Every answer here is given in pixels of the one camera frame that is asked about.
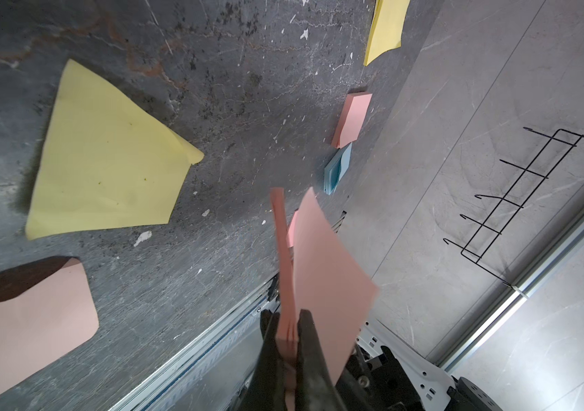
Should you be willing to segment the pink torn memo page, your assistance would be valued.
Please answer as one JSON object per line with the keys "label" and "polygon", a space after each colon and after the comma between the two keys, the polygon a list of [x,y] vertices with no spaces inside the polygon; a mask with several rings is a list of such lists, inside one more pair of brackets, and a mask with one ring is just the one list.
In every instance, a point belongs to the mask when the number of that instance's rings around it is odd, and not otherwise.
{"label": "pink torn memo page", "polygon": [[283,359],[296,359],[300,311],[312,313],[332,383],[337,383],[379,292],[326,220],[314,190],[302,198],[293,248],[283,190],[270,192],[279,257],[280,320],[276,335]]}

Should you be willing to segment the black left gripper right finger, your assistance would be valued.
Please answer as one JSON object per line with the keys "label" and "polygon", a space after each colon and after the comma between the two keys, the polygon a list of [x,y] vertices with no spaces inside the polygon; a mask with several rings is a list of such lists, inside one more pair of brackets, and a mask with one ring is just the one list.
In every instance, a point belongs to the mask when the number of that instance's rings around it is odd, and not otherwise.
{"label": "black left gripper right finger", "polygon": [[312,313],[302,309],[297,323],[296,410],[345,410],[331,382]]}

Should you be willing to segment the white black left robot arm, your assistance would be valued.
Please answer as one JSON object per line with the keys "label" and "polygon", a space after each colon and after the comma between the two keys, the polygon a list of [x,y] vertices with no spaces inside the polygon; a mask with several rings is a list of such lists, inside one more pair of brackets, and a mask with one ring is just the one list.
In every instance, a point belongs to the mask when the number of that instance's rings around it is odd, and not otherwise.
{"label": "white black left robot arm", "polygon": [[279,313],[260,317],[263,345],[248,385],[232,410],[497,410],[499,405],[467,378],[454,378],[416,354],[396,358],[382,346],[367,357],[355,345],[337,381],[331,381],[328,353],[321,349],[312,314],[303,310],[297,356],[287,364],[275,337]]}

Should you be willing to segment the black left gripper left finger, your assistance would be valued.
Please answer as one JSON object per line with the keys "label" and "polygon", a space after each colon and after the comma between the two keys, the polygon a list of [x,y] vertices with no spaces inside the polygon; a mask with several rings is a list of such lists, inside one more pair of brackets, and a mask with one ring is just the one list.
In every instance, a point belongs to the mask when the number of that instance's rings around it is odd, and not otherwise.
{"label": "black left gripper left finger", "polygon": [[285,410],[284,361],[276,339],[279,320],[279,313],[270,310],[261,313],[263,344],[239,410]]}

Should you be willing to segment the yellow torn memo page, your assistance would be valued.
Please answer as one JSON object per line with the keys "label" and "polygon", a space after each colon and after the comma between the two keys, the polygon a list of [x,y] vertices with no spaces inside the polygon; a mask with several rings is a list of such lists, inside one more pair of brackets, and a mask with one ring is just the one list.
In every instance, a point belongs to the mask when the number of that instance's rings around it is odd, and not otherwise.
{"label": "yellow torn memo page", "polygon": [[70,59],[43,145],[26,237],[167,224],[190,167],[203,158]]}

